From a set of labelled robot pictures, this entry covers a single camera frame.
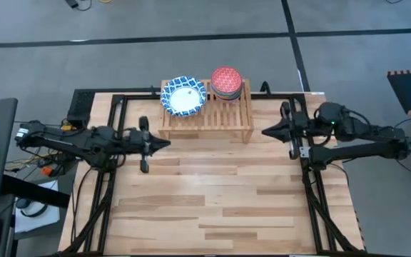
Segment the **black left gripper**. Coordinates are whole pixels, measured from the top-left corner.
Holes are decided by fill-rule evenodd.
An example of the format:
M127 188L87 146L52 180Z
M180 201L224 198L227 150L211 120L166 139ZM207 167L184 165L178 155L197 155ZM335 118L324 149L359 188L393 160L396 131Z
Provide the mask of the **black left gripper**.
M148 157L162 148L170 146L169 140L158 138L149 132L149 121L147 116L141 116L138 120L139 129L128 128L129 142L132 152L141 155L140 170L142 173L149 172Z

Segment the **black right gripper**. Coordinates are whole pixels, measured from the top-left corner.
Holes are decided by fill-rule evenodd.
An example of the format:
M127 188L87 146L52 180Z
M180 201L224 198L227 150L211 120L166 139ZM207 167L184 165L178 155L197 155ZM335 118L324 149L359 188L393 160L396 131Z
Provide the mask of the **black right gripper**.
M310 159L310 147L301 146L302 140L308 136L309 118L302 111L292 111L290 103L287 101L282 102L280 114L281 120L275 125L263 129L262 135L289 143L290 159Z

